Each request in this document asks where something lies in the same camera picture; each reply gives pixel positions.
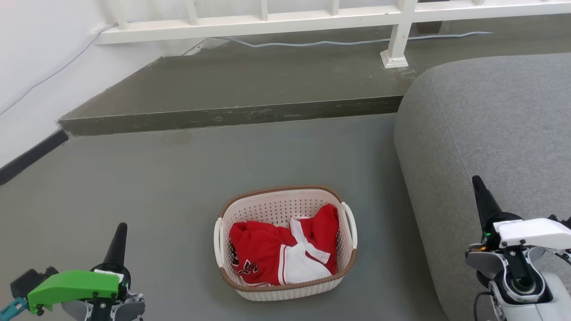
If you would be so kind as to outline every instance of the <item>red clothing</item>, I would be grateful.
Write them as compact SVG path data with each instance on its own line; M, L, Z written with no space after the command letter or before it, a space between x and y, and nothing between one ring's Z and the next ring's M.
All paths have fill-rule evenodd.
M292 218L289 226L254 221L232 226L232 268L248 285L293 284L336 273L335 206L323 206L313 218Z

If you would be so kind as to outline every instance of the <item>white railing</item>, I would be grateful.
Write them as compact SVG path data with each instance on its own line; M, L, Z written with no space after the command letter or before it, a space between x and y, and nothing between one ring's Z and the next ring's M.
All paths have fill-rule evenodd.
M267 0L260 0L259 15L201 18L195 0L186 0L187 20L128 22L120 0L110 0L117 27L104 31L98 44L169 39L229 37L325 29L393 25L391 41L381 53L387 68L405 67L404 49L411 24L426 21L515 17L571 13L571 0L458 0L424 2L398 0L393 6L331 8L322 11L269 13Z

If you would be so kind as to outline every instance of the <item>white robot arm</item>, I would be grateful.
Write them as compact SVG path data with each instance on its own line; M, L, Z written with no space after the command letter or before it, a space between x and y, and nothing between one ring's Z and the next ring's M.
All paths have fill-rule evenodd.
M550 251L567 261L571 253L569 222L555 216L522 220L502 212L479 176L472 178L482 242L466 253L466 263L489 292L498 321L570 321L571 297L555 274L540 273L533 262Z

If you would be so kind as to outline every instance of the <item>gray sofa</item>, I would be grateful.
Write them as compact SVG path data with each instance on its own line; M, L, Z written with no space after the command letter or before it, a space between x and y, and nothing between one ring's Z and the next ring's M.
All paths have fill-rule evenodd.
M422 74L397 114L395 145L440 303L473 320L484 290L464 251L481 238L471 177L524 219L571 216L571 54L491 57ZM571 267L546 254L543 271L569 290ZM489 299L480 320L496 320Z

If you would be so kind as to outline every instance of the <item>blue cable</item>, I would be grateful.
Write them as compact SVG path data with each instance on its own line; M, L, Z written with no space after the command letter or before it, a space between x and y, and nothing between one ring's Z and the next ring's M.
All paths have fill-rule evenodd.
M418 37L409 37L408 40L422 40L422 39L433 39L433 38L462 38L467 37L470 35L476 34L491 34L487 31L473 31L471 33L465 34L450 34L450 35L422 35ZM318 41L318 42L311 42L311 43L282 43L282 42L270 42L270 43L261 43L259 45L253 45L251 43L241 41L238 39L230 38L230 37L216 37L217 39L228 40L232 42L239 43L241 45L245 45L252 48L262 48L262 47L270 47L270 46L283 46L283 47L310 47L310 46L318 46L318 45L336 45L336 46L354 46L354 45L364 45L366 43L377 43L377 42L388 42L390 39L377 39L377 40L366 40L366 41L356 41L356 42L336 42L336 41Z

